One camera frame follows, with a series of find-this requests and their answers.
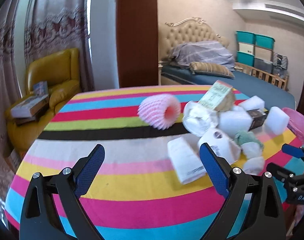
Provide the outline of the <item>white tissue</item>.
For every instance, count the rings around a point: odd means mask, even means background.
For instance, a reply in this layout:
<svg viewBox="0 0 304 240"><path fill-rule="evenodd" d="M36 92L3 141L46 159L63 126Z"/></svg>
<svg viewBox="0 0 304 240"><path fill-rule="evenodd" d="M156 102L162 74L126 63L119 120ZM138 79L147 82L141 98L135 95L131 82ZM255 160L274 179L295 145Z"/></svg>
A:
<svg viewBox="0 0 304 240"><path fill-rule="evenodd" d="M262 147L257 142L244 143L241 145L241 149L247 159L253 159L262 156Z"/></svg>

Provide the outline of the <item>white crumpled paper bag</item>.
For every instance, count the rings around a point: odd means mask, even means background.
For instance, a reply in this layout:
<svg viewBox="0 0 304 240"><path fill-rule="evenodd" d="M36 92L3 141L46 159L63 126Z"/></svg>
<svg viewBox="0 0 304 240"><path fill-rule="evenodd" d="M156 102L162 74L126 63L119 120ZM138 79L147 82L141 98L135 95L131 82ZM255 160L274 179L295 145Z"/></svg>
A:
<svg viewBox="0 0 304 240"><path fill-rule="evenodd" d="M216 111L190 101L184 107L182 123L191 134L202 137L210 128L218 126L219 119Z"/></svg>

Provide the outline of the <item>teal storage bin right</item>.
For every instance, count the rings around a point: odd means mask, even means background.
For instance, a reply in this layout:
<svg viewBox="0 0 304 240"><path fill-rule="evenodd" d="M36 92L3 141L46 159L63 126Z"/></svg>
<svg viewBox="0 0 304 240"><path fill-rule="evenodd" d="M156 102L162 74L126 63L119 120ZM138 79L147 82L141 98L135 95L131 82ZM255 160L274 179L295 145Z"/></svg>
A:
<svg viewBox="0 0 304 240"><path fill-rule="evenodd" d="M273 50L274 43L275 43L275 39L273 37L261 35L261 34L255 35L255 45L256 46Z"/></svg>

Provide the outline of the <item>pink trash bin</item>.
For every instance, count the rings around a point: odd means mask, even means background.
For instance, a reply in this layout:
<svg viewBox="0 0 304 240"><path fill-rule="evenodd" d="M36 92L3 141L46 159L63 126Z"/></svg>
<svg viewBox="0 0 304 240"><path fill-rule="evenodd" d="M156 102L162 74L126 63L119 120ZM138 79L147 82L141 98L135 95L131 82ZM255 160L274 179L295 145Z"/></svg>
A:
<svg viewBox="0 0 304 240"><path fill-rule="evenodd" d="M304 115L288 107L282 110L290 117L288 128L304 145Z"/></svg>

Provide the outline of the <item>large white foam block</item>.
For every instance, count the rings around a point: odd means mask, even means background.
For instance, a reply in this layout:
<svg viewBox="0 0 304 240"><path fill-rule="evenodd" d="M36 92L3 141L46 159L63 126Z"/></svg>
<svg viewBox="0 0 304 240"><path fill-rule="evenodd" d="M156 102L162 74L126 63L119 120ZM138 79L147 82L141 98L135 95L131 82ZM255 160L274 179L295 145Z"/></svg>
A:
<svg viewBox="0 0 304 240"><path fill-rule="evenodd" d="M234 138L239 131L249 131L252 118L245 111L226 111L219 114L218 129Z"/></svg>

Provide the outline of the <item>houndstooth bag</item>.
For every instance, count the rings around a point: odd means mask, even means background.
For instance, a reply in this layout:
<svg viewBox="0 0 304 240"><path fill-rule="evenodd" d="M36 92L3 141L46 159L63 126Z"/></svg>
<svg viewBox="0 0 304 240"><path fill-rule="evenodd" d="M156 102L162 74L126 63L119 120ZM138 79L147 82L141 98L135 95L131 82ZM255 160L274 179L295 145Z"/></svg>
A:
<svg viewBox="0 0 304 240"><path fill-rule="evenodd" d="M275 67L279 67L281 69L287 69L288 68L288 59L286 56L278 54L278 53L273 53L272 56L272 63Z"/></svg>

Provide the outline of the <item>teal storage bin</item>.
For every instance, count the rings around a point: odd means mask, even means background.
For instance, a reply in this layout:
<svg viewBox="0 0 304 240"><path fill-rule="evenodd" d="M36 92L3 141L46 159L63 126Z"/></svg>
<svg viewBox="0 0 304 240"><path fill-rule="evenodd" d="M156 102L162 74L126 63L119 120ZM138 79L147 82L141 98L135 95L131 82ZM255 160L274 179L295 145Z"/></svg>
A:
<svg viewBox="0 0 304 240"><path fill-rule="evenodd" d="M237 42L247 43L247 44L255 44L255 33L251 33L248 31L236 31L236 40Z"/></svg>
<svg viewBox="0 0 304 240"><path fill-rule="evenodd" d="M255 45L256 46L273 50L274 43L275 43L275 39L273 37L261 35L261 34L255 35Z"/></svg>
<svg viewBox="0 0 304 240"><path fill-rule="evenodd" d="M238 63L242 63L251 67L254 66L254 55L252 54L237 51L236 60Z"/></svg>

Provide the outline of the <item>beige storage box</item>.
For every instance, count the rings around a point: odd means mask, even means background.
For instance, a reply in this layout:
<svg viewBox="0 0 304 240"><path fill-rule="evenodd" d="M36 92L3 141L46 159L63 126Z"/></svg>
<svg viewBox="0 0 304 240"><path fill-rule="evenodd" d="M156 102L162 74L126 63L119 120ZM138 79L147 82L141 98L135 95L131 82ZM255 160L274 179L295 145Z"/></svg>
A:
<svg viewBox="0 0 304 240"><path fill-rule="evenodd" d="M272 61L273 50L260 46L255 46L254 55L258 59Z"/></svg>

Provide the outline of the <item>white foam scrap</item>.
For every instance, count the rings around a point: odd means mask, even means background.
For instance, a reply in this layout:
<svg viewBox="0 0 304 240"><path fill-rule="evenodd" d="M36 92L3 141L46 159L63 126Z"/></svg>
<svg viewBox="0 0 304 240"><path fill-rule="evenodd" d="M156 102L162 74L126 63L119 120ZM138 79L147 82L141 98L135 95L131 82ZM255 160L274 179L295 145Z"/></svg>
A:
<svg viewBox="0 0 304 240"><path fill-rule="evenodd" d="M265 166L264 157L256 157L248 159L243 165L243 171L246 174L259 175Z"/></svg>

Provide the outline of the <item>white paper packet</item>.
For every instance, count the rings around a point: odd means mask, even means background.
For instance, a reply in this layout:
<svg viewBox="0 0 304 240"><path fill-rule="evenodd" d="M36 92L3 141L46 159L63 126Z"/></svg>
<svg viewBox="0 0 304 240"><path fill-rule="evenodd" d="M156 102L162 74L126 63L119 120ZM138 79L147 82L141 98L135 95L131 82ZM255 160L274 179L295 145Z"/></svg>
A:
<svg viewBox="0 0 304 240"><path fill-rule="evenodd" d="M183 137L169 141L167 149L168 157L181 184L191 183L206 175L199 156Z"/></svg>

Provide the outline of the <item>beige tufted headboard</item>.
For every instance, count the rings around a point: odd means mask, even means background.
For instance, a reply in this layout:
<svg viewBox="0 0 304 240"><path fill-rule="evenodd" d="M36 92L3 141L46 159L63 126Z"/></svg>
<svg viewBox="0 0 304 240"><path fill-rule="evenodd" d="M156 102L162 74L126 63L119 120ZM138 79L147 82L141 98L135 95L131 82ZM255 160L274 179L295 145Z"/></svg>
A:
<svg viewBox="0 0 304 240"><path fill-rule="evenodd" d="M225 48L229 40L215 33L202 18L190 17L178 23L158 25L158 60L159 63L169 61L170 53L179 44L194 43L207 40L220 42Z"/></svg>

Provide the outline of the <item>brown striped cushion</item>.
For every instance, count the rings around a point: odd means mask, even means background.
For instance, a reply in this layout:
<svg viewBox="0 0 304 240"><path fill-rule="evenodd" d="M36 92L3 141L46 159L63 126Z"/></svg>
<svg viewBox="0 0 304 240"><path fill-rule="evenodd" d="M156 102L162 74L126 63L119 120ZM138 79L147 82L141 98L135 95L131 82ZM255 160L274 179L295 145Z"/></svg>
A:
<svg viewBox="0 0 304 240"><path fill-rule="evenodd" d="M234 74L225 66L216 63L192 62L189 64L192 74L210 75L234 79Z"/></svg>

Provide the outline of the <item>beige orange cardboard box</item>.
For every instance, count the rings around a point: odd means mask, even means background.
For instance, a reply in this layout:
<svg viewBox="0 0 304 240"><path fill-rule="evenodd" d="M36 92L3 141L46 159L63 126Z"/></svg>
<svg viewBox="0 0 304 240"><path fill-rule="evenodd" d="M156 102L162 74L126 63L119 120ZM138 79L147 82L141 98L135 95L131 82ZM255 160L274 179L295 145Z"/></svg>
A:
<svg viewBox="0 0 304 240"><path fill-rule="evenodd" d="M226 112L232 109L235 101L233 87L221 80L217 80L198 103L213 111Z"/></svg>

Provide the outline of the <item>small pink foam fruit net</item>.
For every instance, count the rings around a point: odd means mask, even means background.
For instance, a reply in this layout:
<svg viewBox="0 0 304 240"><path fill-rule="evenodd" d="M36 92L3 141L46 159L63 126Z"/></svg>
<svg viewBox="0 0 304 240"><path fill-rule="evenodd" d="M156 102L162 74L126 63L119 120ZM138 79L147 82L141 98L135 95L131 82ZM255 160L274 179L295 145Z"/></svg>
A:
<svg viewBox="0 0 304 240"><path fill-rule="evenodd" d="M144 99L137 111L140 119L159 130L170 128L181 114L181 103L171 94L158 94Z"/></svg>

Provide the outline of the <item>black product box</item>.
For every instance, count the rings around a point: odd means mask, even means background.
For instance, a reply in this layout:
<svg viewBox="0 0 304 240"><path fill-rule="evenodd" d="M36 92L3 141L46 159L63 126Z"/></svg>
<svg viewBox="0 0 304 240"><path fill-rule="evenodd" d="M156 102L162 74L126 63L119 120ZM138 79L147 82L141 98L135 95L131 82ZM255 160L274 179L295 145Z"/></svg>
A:
<svg viewBox="0 0 304 240"><path fill-rule="evenodd" d="M267 114L261 109L249 110L247 111L247 113L252 118L252 124L249 128L250 131L258 127L261 127L267 118Z"/></svg>

